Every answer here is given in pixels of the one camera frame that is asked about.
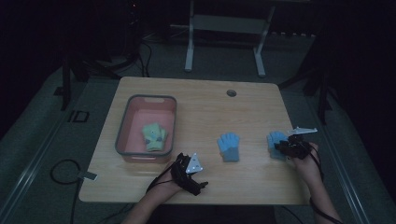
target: dark background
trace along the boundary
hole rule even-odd
[[[135,18],[141,24],[149,24],[164,38],[169,36],[169,24],[189,22],[189,1],[185,0],[148,0],[145,4],[7,0],[0,4],[1,137],[46,78],[61,67],[64,55],[81,51],[95,60],[110,60],[112,55],[129,52],[135,43],[126,41],[125,36],[134,33],[125,31],[127,21]],[[341,106],[355,124],[395,199],[392,178],[396,137],[396,4],[393,1],[343,1],[343,4],[340,6],[337,1],[276,3],[270,29],[286,35],[317,36],[302,70],[323,64],[330,70],[330,83]],[[251,10],[237,1],[210,4],[202,1],[196,10],[208,14],[263,16],[257,7]],[[132,18],[131,11],[137,13]]]

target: table top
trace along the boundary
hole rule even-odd
[[[166,165],[126,162],[115,149],[128,99],[135,94],[177,99],[172,161],[180,152],[196,152],[204,170],[193,179],[209,182],[198,196],[182,191],[168,203],[308,204],[307,187],[293,167],[268,152],[269,132],[292,129],[277,85],[152,77],[121,79],[88,169],[98,177],[84,180],[82,201],[136,203]],[[227,132],[240,136],[238,162],[223,162],[219,154],[217,139]]]

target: pink plastic bin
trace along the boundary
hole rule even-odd
[[[171,159],[177,101],[172,96],[134,95],[125,109],[116,150],[128,162],[165,163]],[[166,130],[163,150],[146,151],[142,134],[145,125],[157,122]]]

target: human arm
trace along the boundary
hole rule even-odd
[[[157,183],[172,180],[170,171],[167,171]],[[182,188],[174,181],[164,182],[155,185],[145,196],[134,206],[128,216],[122,221],[122,224],[144,224],[158,205],[165,203],[175,194],[182,191]]]
[[[308,186],[311,193],[311,200],[315,207],[324,214],[333,217],[341,222],[341,218],[335,210],[332,200],[327,192],[320,175],[320,170],[315,163],[314,157],[318,162],[318,146],[310,143],[314,150],[311,151],[312,155],[306,156],[303,160],[293,158],[296,166],[297,173]],[[334,223],[329,219],[319,215],[315,212],[315,221],[318,224]]]

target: gray floor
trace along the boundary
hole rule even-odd
[[[303,36],[287,38],[270,35],[262,54],[267,76],[262,78],[257,76],[250,48],[237,48],[235,45],[227,48],[209,47],[209,40],[199,39],[199,44],[195,46],[192,71],[185,73],[183,68],[187,43],[184,35],[175,36],[170,43],[158,42],[155,35],[145,39],[152,49],[148,66],[151,77],[275,84],[295,75],[313,41],[313,38]],[[149,49],[142,46],[141,53],[146,62]],[[119,74],[139,77],[139,67],[140,64],[136,64],[119,71]],[[44,83],[0,143],[1,204],[11,204],[15,208],[9,210],[8,222],[5,223],[68,223],[70,220],[76,185],[61,186],[54,183],[50,179],[50,169],[63,159],[76,160],[82,170],[88,169],[118,81],[92,77],[88,83],[74,82],[73,101],[64,112],[60,111],[62,98],[52,95],[61,84],[62,72],[58,70]],[[396,223],[395,205],[345,111],[329,98],[332,110],[326,112],[328,124],[322,126],[316,116],[318,98],[305,97],[303,85],[304,80],[282,90],[282,97],[294,126],[317,127],[319,130],[305,137],[320,145],[325,184],[344,222]],[[88,122],[67,122],[72,110],[89,111]],[[43,150],[46,153],[40,154],[42,165],[32,175],[34,179],[31,180],[30,188],[25,188],[25,192],[14,203],[6,203],[21,174],[29,166],[29,161]],[[70,170],[73,170],[73,166],[63,167],[59,171],[64,174],[61,178],[73,179]],[[102,218],[118,212],[124,205],[78,201],[76,223],[98,223]],[[288,208],[304,223],[314,223],[309,206]],[[117,223],[123,216],[114,217],[108,223]],[[282,207],[276,207],[276,220],[277,223],[298,223]]]

